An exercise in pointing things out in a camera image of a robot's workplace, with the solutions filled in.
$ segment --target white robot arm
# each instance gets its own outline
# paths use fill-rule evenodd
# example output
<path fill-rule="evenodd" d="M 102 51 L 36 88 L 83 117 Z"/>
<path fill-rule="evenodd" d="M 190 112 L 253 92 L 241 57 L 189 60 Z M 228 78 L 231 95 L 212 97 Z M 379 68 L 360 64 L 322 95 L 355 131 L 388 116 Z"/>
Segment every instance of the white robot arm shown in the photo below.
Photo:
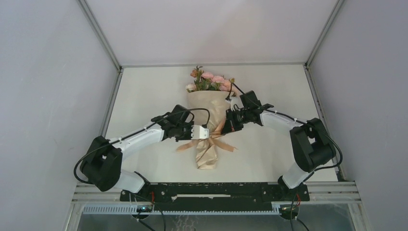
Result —
<path fill-rule="evenodd" d="M 79 161 L 82 161 L 81 172 L 102 192 L 111 188 L 139 192 L 147 180 L 137 172 L 121 169 L 122 162 L 136 151 L 167 138 L 175 137 L 176 141 L 208 138 L 209 130 L 205 125 L 185 122 L 189 113 L 186 108 L 176 105 L 171 113 L 153 118 L 152 124 L 128 135 L 109 140 L 102 136 L 95 138 L 88 153 Z M 79 162 L 74 169 L 75 177 Z"/>
<path fill-rule="evenodd" d="M 278 113 L 273 106 L 260 101 L 253 91 L 240 96 L 243 108 L 226 111 L 226 123 L 221 134 L 239 131 L 245 123 L 253 122 L 272 128 L 291 138 L 295 163 L 278 179 L 279 185 L 285 189 L 294 189 L 304 182 L 314 170 L 336 156 L 335 148 L 330 142 L 323 123 L 317 119 L 307 123 Z M 189 110 L 176 105 L 171 113 L 152 119 L 153 124 L 126 136 L 110 140 L 99 136 L 92 142 L 88 153 L 79 163 L 81 172 L 88 177 L 87 183 L 96 185 L 102 192 L 113 187 L 138 193 L 148 182 L 137 172 L 121 169 L 122 162 L 130 155 L 148 145 L 175 137 L 178 140 L 196 140 L 209 137 L 205 125 L 194 125 L 193 121 L 185 122 Z"/>
<path fill-rule="evenodd" d="M 313 118 L 305 123 L 277 112 L 270 104 L 261 106 L 253 91 L 241 95 L 240 100 L 242 108 L 233 106 L 226 111 L 227 121 L 221 134 L 239 131 L 245 123 L 253 122 L 289 136 L 295 163 L 278 180 L 286 189 L 298 187 L 318 166 L 336 156 L 334 145 L 321 120 Z"/>

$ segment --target black bracket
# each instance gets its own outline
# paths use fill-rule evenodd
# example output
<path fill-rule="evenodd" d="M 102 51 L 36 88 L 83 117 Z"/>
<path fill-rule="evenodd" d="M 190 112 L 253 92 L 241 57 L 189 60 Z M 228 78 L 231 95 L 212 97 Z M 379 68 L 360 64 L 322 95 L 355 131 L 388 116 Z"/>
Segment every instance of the black bracket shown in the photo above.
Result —
<path fill-rule="evenodd" d="M 253 90 L 241 95 L 240 99 L 243 108 L 235 111 L 228 109 L 226 111 L 226 121 L 221 134 L 242 130 L 243 125 L 250 122 L 262 126 L 260 117 L 261 113 L 265 109 L 273 107 L 273 105 L 269 103 L 264 104 L 261 107 L 261 102 L 258 100 Z"/>
<path fill-rule="evenodd" d="M 320 119 L 308 120 L 307 124 L 294 127 L 290 130 L 290 136 L 297 165 L 305 172 L 312 172 L 334 158 L 336 150 L 326 137 L 327 131 Z"/>
<path fill-rule="evenodd" d="M 92 141 L 87 153 L 90 154 L 82 161 L 81 172 L 101 192 L 111 189 L 120 177 L 122 152 L 110 145 L 109 140 L 98 136 Z"/>
<path fill-rule="evenodd" d="M 284 192 L 280 185 L 267 182 L 153 183 L 147 191 L 144 198 L 154 200 L 165 211 L 270 211 L 271 202 L 291 201 L 294 193 L 302 201 L 310 200 L 306 185 Z M 122 191 L 120 201 L 129 201 L 128 191 Z"/>
<path fill-rule="evenodd" d="M 156 116 L 151 121 L 160 125 L 164 130 L 163 140 L 171 137 L 176 137 L 176 142 L 191 140 L 191 129 L 194 122 L 186 122 L 189 114 L 187 108 L 177 104 L 171 113 Z"/>

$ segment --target gray wall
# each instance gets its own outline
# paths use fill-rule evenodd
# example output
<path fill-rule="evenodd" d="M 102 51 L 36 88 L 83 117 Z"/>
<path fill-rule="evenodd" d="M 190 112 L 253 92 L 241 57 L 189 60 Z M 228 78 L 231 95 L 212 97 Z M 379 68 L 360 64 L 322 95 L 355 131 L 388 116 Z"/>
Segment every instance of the gray wall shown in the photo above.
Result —
<path fill-rule="evenodd" d="M 406 230 L 408 1 L 346 1 L 312 64 L 329 131 L 376 231 Z"/>
<path fill-rule="evenodd" d="M 74 0 L 2 0 L 0 31 L 0 230 L 61 230 L 116 70 Z"/>

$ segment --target white panel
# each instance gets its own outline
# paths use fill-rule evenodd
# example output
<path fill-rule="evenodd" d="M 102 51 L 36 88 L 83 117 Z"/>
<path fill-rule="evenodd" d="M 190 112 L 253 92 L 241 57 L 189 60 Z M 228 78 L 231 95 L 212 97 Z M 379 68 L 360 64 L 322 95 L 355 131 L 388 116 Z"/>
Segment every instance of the white panel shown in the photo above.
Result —
<path fill-rule="evenodd" d="M 2 0 L 0 31 L 0 230 L 59 231 L 116 70 L 74 0 Z"/>
<path fill-rule="evenodd" d="M 305 72 L 301 65 L 206 66 L 205 70 L 235 77 L 243 90 L 254 90 L 262 103 L 299 118 L 317 117 Z M 193 67 L 125 68 L 107 138 L 116 137 L 171 111 L 176 104 L 186 107 L 185 85 L 192 82 Z M 233 153 L 218 149 L 215 170 L 198 170 L 194 148 L 181 153 L 168 139 L 129 157 L 125 170 L 138 171 L 151 182 L 251 182 L 277 181 L 294 162 L 290 138 L 274 130 L 246 124 L 244 130 L 228 134 L 222 141 L 236 146 Z M 336 181 L 333 169 L 317 172 L 311 181 Z"/>
<path fill-rule="evenodd" d="M 336 0 L 89 0 L 122 65 L 305 62 Z"/>
<path fill-rule="evenodd" d="M 408 224 L 407 9 L 406 0 L 346 1 L 311 67 L 375 231 Z"/>

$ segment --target white wall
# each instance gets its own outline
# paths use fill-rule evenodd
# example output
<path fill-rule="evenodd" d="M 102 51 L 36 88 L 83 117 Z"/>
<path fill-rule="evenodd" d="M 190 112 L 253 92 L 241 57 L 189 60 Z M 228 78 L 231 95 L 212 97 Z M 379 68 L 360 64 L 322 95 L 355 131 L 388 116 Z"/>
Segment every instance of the white wall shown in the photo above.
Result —
<path fill-rule="evenodd" d="M 408 1 L 346 1 L 312 64 L 329 130 L 376 231 L 407 230 Z"/>
<path fill-rule="evenodd" d="M 305 62 L 336 0 L 89 0 L 122 65 Z"/>
<path fill-rule="evenodd" d="M 0 230 L 61 230 L 116 70 L 74 0 L 3 0 L 0 31 Z"/>

